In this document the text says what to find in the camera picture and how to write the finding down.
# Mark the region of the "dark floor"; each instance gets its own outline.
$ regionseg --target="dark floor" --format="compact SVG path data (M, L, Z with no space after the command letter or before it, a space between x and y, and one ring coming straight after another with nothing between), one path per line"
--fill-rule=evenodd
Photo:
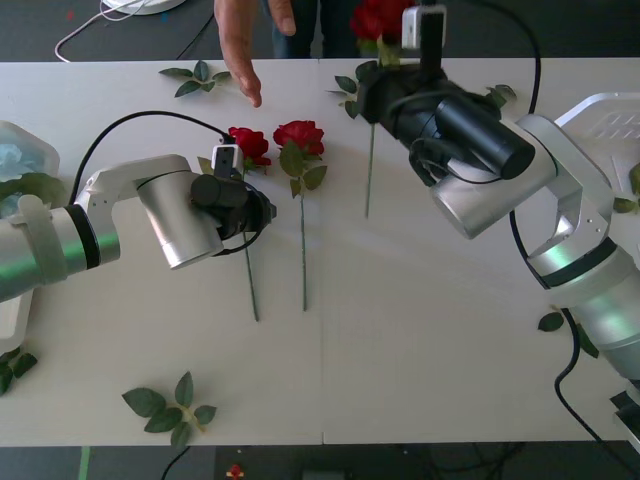
M638 0L496 0L519 13L535 30L546 57L640 56ZM522 34L500 15L461 0L450 6L449 57L527 57ZM175 58L206 22L212 0L188 0L167 16L136 17L118 24L104 20L72 40L64 53L74 61L167 60ZM54 61L55 43L97 12L89 0L0 0L0 61ZM319 42L314 45L319 55ZM256 58L271 57L270 26L262 18L254 37ZM187 58L221 58L213 23ZM625 443L614 448L640 470L640 456ZM486 458L497 444L481 445ZM169 447L95 448L89 480L156 480L175 455ZM354 479L485 479L489 471L437 475L440 467L477 462L470 444L426 446L195 447L167 480L224 479L239 463L247 480L302 479L303 470L347 470ZM78 478L79 448L0 449L0 480ZM593 443L528 444L504 469L503 479L630 478Z
M640 456L623 442L611 444L640 471ZM501 444L478 444L485 461ZM102 447L91 450L89 480L159 480L174 457L170 447ZM478 463L469 444L344 445L322 447L193 447L167 480L223 480L238 464L246 480L306 480L303 472L343 472L350 480L485 480L491 468L445 473ZM0 480L78 478L79 448L0 449ZM505 463L495 480L626 480L631 478L592 442L529 443Z

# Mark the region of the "finger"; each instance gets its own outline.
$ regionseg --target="finger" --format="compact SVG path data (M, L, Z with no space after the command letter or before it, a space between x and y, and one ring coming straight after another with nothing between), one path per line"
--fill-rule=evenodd
M291 0L269 0L269 10L271 10L273 21L280 32L289 37L296 33L296 21L293 18Z
M251 63L251 34L256 8L254 0L216 1L216 20L224 61L242 93L251 99L255 107L259 107L262 104L261 85Z
M240 90L244 93L254 107L262 104L260 90L262 85L251 63L250 47L234 36L221 39L222 55L231 71L231 75L238 82Z

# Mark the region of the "red rose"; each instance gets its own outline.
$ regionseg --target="red rose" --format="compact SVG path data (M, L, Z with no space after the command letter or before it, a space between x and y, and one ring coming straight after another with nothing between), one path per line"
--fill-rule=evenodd
M271 160L263 157L269 151L269 142L264 138L264 133L254 132L249 128L229 129L229 135L236 139L236 144L242 150L245 158L250 158L254 165L268 167Z
M414 0L364 0L353 13L351 29L363 40L377 42L382 36L387 43L400 43L402 14L415 4Z
M316 122L296 120L280 125L273 134L273 139L281 147L293 141L301 149L307 148L307 152L311 155L322 155L324 153L323 136L324 131L316 128Z

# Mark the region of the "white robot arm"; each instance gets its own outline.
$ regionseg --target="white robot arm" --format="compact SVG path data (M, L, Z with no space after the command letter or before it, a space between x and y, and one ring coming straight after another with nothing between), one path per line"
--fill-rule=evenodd
M276 215L269 200L231 173L236 145L214 149L216 175L191 171L178 155L148 158L96 172L76 202L49 210L34 196L0 221L0 302L120 258L113 205L140 197L171 269L224 252L223 240L259 234Z

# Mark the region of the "table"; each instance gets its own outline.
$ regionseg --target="table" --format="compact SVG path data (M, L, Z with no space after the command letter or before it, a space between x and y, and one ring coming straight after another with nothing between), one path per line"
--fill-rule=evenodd
M552 389L568 361L569 333L536 331L548 301L504 222L473 242L461 238L412 174L407 152L382 131L364 220L369 126L325 92L358 63L257 62L259 110L232 86L174 99L178 85L156 72L176 62L0 64L3 119L54 145L67 179L107 124L147 109L267 135L290 120L316 120L329 165L326 183L305 202L311 309L304 314L298 203L278 169L252 176L279 208L251 249L258 324L242 256L171 272L139 201L118 204L120 261L34 295L28 341L41 363L0 401L0 445L166 444L167 436L143 432L120 394L146 385L170 395L187 370L196 403L219 408L196 444L587 438ZM444 66L468 89L511 85L520 99L507 113L526 112L532 61ZM555 118L593 93L633 90L639 74L638 60L546 60L539 112ZM195 169L217 142L188 123L139 119L107 137L86 173L166 153L184 155ZM272 145L272 158L276 152ZM530 219L531 245L553 220L540 212L545 201L519 212ZM633 239L616 240L637 259ZM588 358L565 390L614 439L622 437L608 398L623 385L606 361Z

